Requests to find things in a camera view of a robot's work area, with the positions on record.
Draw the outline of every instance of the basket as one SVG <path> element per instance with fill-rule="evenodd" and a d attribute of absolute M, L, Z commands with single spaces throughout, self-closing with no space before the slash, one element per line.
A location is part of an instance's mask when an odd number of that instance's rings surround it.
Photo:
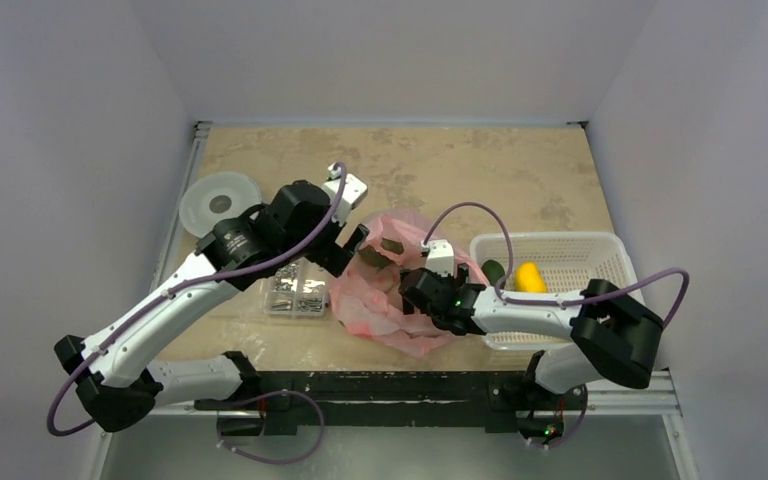
<path fill-rule="evenodd" d="M 538 232 L 512 233 L 514 269 L 525 262 L 534 262 L 540 269 L 549 292 L 568 292 L 587 286 L 591 278 L 603 278 L 619 287 L 637 282 L 631 259 L 622 240 L 607 232 Z M 479 265 L 493 259 L 508 265 L 508 249 L 502 234 L 478 235 L 469 245 L 470 256 Z M 508 280 L 510 287 L 513 280 Z M 631 293 L 643 303 L 640 291 Z M 492 333 L 484 342 L 494 350 L 537 351 L 558 348 L 568 341 L 509 332 Z"/>

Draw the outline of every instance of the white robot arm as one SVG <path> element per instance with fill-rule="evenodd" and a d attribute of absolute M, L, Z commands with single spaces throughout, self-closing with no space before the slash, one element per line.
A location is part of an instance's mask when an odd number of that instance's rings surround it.
<path fill-rule="evenodd" d="M 334 215 L 298 254 L 251 275 L 198 282 L 175 291 L 182 282 L 222 276 L 270 259 L 303 242 L 331 207 L 341 182 L 340 170 L 329 167 L 322 187 L 306 181 L 286 185 L 269 205 L 260 205 L 238 218 L 223 220 L 200 239 L 196 251 L 160 287 L 108 327 L 86 338 L 66 336 L 55 353 L 70 374 L 91 355 L 97 355 L 75 383 L 85 410 L 107 431 L 127 428 L 159 406 L 195 399 L 224 400 L 247 385 L 256 372 L 241 352 L 226 352 L 209 360 L 162 362 L 154 358 L 172 340 L 217 305 L 231 299 L 260 278 L 266 278 L 302 256 L 339 276 L 368 230 L 359 226 L 345 246 L 334 242 L 349 214 L 367 194 L 367 186 L 347 175 Z M 165 301 L 158 302 L 159 297 Z M 124 322 L 145 306 L 155 308 L 130 324 L 105 345 Z"/>
<path fill-rule="evenodd" d="M 419 310 L 456 335 L 525 332 L 572 340 L 538 352 L 528 372 L 551 394 L 602 378 L 629 388 L 649 385 L 664 322 L 628 295 L 588 300 L 618 290 L 610 282 L 594 279 L 565 293 L 497 293 L 467 283 L 468 270 L 456 265 L 448 241 L 431 241 L 423 252 L 425 268 L 402 273 L 406 311 Z"/>

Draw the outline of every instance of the round plastic lid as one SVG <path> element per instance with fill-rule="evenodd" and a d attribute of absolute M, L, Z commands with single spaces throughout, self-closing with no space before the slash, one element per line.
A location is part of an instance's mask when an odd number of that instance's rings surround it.
<path fill-rule="evenodd" d="M 201 238 L 216 222 L 239 217 L 262 202 L 260 188 L 248 175 L 220 172 L 198 180 L 184 192 L 178 217 L 188 232 Z"/>

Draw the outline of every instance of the pink plastic bag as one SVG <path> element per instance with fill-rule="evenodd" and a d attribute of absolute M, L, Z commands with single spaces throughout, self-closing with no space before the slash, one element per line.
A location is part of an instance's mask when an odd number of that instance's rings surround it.
<path fill-rule="evenodd" d="M 369 236 L 340 278 L 331 282 L 329 294 L 334 315 L 352 335 L 370 338 L 414 357 L 451 342 L 455 336 L 438 330 L 431 318 L 402 313 L 399 295 L 400 268 L 425 265 L 420 243 L 432 222 L 413 210 L 388 210 L 363 222 Z M 439 230 L 433 238 L 445 238 Z M 466 263 L 470 281 L 487 279 L 469 255 L 455 247 L 457 263 Z"/>

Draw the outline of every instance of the white wall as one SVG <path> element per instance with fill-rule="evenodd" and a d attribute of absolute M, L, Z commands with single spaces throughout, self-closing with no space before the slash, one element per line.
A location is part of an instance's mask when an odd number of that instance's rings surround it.
<path fill-rule="evenodd" d="M 147 290 L 190 129 L 127 2 L 0 0 L 0 478 L 75 478 L 51 348 Z"/>
<path fill-rule="evenodd" d="M 768 478 L 768 0 L 658 2 L 589 138 L 638 273 L 692 275 L 666 343 L 703 478 Z"/>
<path fill-rule="evenodd" d="M 655 0 L 132 0 L 196 118 L 588 119 Z"/>

